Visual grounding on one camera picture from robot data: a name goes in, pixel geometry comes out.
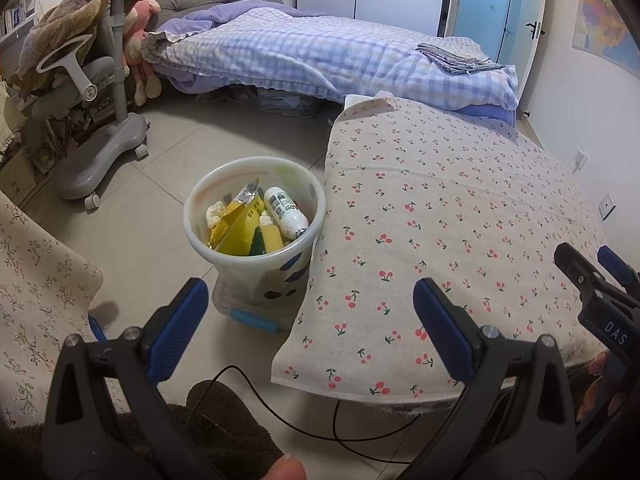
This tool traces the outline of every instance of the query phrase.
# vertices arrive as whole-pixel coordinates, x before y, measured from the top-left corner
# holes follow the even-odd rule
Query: caster wheel
[[[145,158],[147,155],[149,154],[149,150],[146,148],[146,144],[140,144],[137,148],[136,148],[136,157],[138,158],[138,160],[142,160],[143,158]]]
[[[87,211],[92,211],[100,207],[100,197],[95,193],[89,195],[84,199],[84,207]]]

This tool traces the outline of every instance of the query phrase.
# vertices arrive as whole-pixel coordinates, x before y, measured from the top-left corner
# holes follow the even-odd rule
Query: white armrest
[[[83,46],[87,41],[92,38],[91,34],[83,34],[82,36],[76,36],[75,38],[67,41],[64,45],[60,46],[53,52],[51,52],[48,56],[44,57],[37,65],[36,72],[42,74],[44,72],[48,72],[52,68],[57,68],[61,66],[64,68],[71,79],[73,80],[76,88],[80,92],[80,95],[85,101],[93,101],[95,97],[98,95],[98,87],[94,85],[89,78],[84,74],[80,65],[78,64],[78,58],[76,57],[76,52]],[[66,54],[66,56],[57,60],[56,62],[50,64],[46,68],[43,68],[45,63],[49,61],[49,59],[54,55],[60,52],[63,48],[77,43],[76,46],[71,52]]]

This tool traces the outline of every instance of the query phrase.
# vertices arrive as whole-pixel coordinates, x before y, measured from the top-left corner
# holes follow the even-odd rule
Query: human hand
[[[286,453],[276,460],[262,480],[306,480],[306,474],[302,464]]]
[[[575,415],[576,422],[583,421],[587,417],[587,415],[589,415],[591,410],[593,410],[596,406],[596,401],[598,399],[598,390],[600,388],[600,384],[602,383],[602,374],[604,373],[604,368],[607,364],[608,357],[609,351],[601,352],[589,364],[589,373],[593,376],[598,376],[598,378],[593,382],[591,386],[589,386],[589,389],[584,394],[582,406],[580,406],[577,415]],[[607,408],[607,415],[612,416],[616,414],[625,403],[625,400],[626,394],[615,394],[611,398],[611,402],[609,403],[609,407]]]

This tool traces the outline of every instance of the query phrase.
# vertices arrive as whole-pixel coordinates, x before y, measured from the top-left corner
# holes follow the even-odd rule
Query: floral fabric
[[[414,312],[426,276],[479,326],[551,333],[568,365],[598,352],[553,252],[569,242],[596,264],[604,236],[567,169],[510,126],[376,99],[338,118],[325,168],[326,221],[274,382],[381,404],[457,397]]]
[[[87,309],[102,281],[0,193],[0,407],[9,426],[44,420],[64,338],[94,340]]]

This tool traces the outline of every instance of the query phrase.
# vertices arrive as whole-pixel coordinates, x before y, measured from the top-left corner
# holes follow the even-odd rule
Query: brown fleece fabric
[[[202,381],[191,389],[186,407],[169,405],[172,416],[183,427],[209,382]],[[129,445],[158,465],[133,415],[119,414],[118,423]],[[15,428],[9,433],[12,446],[16,448],[15,470],[24,471],[28,467],[37,470],[37,466],[42,465],[42,425]],[[189,428],[189,436],[227,480],[260,480],[282,456],[269,432],[256,422],[242,400],[223,383],[216,382],[203,399]],[[20,455],[21,459],[16,460],[15,457]]]
[[[125,0],[125,12],[131,10],[139,0]],[[11,85],[20,87],[24,98],[31,91],[49,86],[53,71],[38,74],[36,65],[49,53],[66,41],[81,34],[92,34],[91,38],[78,51],[78,62],[82,63],[95,40],[95,33],[110,7],[111,0],[62,0],[50,9],[33,27],[22,45],[18,69],[11,76]]]

